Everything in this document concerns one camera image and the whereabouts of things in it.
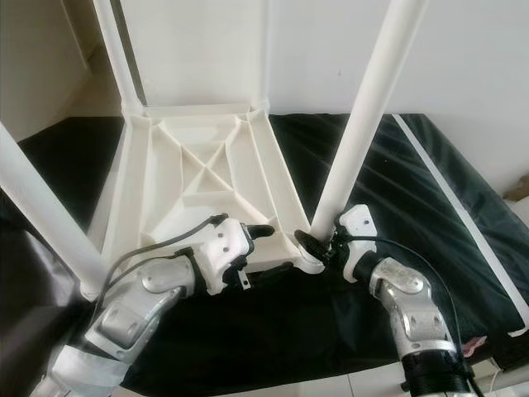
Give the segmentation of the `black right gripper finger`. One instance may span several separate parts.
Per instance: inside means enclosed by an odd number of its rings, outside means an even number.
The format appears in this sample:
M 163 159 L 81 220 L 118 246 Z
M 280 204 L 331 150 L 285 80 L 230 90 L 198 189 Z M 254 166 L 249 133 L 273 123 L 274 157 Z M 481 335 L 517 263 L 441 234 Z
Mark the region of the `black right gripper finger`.
M 330 250 L 327 242 L 318 241 L 313 235 L 303 230 L 295 231 L 295 239 L 309 255 L 327 255 Z

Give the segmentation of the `pink object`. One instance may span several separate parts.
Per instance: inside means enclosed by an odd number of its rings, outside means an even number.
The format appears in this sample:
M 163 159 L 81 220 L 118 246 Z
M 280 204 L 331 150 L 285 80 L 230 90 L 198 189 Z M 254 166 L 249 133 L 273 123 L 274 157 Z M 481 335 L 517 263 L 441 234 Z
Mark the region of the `pink object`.
M 475 355 L 477 349 L 487 344 L 487 339 L 487 337 L 472 337 L 472 339 L 469 339 L 461 345 L 461 355 L 465 358 L 471 358 Z

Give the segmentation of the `brown crumpled paper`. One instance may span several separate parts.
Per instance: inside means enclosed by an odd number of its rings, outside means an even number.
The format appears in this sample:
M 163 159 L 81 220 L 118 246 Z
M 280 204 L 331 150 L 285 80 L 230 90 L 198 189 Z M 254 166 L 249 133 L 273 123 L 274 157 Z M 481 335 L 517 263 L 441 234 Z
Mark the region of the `brown crumpled paper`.
M 514 188 L 506 190 L 502 197 L 503 200 L 510 202 L 518 202 L 529 198 L 529 177 L 519 179 Z

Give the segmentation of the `white curved tube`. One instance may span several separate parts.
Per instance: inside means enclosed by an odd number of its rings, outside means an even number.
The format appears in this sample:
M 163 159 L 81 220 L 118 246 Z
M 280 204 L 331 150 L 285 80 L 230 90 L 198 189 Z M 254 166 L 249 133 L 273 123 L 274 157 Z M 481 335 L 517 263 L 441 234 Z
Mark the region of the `white curved tube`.
M 503 387 L 513 387 L 529 382 L 529 364 L 511 370 L 501 370 L 498 373 L 488 375 L 486 386 L 491 392 L 503 389 Z

